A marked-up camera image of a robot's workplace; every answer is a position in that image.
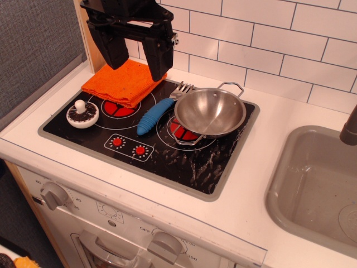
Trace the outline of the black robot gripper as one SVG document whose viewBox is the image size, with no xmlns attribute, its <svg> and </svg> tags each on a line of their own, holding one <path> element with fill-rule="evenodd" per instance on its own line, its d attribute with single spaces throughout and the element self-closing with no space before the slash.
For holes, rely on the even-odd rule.
<svg viewBox="0 0 357 268">
<path fill-rule="evenodd" d="M 143 41 L 152 80 L 173 66 L 173 45 L 179 43 L 171 22 L 173 13 L 156 1 L 81 1 L 92 39 L 105 62 L 120 68 L 129 58 L 125 39 Z"/>
</svg>

